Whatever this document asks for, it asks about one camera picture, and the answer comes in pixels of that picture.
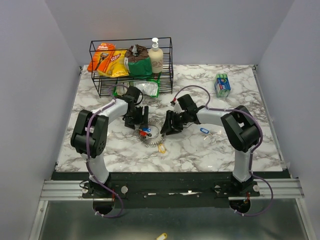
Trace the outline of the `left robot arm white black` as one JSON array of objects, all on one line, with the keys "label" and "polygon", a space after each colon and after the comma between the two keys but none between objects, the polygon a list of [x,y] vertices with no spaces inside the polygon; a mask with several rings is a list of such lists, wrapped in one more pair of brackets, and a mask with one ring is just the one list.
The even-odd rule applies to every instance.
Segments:
[{"label": "left robot arm white black", "polygon": [[129,86],[123,95],[113,97],[108,104],[94,111],[83,109],[77,116],[70,144],[85,159],[89,179],[95,182],[93,191],[101,198],[107,197],[111,191],[107,182],[110,173],[103,157],[109,124],[122,117],[127,128],[146,127],[149,108],[139,107],[139,99],[143,99],[143,93]]}]

